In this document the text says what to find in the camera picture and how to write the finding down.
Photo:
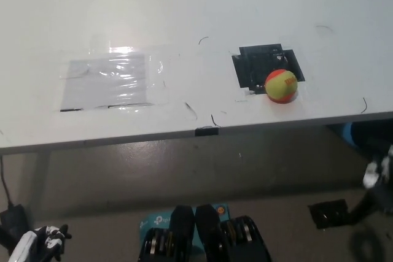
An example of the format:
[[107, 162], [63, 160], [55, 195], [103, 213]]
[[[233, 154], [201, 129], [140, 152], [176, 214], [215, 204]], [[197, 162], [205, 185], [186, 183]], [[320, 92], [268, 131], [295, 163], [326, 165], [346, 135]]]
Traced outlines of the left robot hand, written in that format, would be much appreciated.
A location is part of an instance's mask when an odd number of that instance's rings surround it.
[[42, 226], [22, 235], [12, 250], [8, 262], [49, 262], [61, 261], [65, 242], [72, 238], [69, 226]]

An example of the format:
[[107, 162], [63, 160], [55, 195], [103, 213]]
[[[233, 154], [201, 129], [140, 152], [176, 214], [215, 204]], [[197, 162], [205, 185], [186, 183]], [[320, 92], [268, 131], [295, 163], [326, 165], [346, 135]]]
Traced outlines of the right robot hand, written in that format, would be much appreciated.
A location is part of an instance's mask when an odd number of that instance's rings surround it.
[[392, 146], [382, 160], [367, 165], [363, 186], [379, 210], [392, 214]]

